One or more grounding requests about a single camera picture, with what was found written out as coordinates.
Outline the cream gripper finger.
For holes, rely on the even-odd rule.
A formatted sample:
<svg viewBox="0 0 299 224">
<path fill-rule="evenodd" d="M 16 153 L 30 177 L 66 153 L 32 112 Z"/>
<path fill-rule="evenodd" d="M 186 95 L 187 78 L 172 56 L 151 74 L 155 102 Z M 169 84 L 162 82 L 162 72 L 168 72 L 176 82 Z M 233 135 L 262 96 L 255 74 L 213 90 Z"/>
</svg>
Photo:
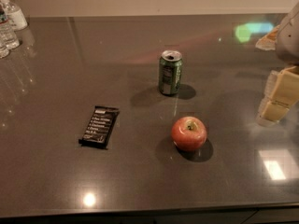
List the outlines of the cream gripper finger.
<svg viewBox="0 0 299 224">
<path fill-rule="evenodd" d="M 269 33 L 260 38 L 255 44 L 255 47 L 261 50 L 275 50 L 278 28 L 279 26 L 274 27 Z"/>
<path fill-rule="evenodd" d="M 256 121 L 270 127 L 279 123 L 299 101 L 299 67 L 272 70 L 266 81 Z"/>
</svg>

